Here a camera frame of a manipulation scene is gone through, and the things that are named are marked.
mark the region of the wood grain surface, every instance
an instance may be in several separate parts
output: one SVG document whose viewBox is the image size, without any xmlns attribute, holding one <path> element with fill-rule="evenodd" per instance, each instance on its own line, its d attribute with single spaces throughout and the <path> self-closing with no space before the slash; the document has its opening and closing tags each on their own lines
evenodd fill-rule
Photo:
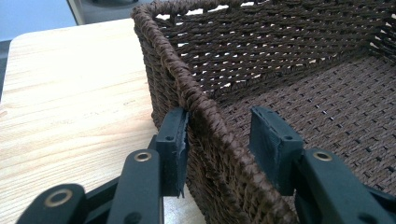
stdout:
<svg viewBox="0 0 396 224">
<path fill-rule="evenodd" d="M 120 175 L 157 131 L 132 20 L 21 35 L 0 104 L 0 223 L 42 191 L 90 191 Z M 165 198 L 165 223 L 204 223 L 190 194 Z"/>
</svg>

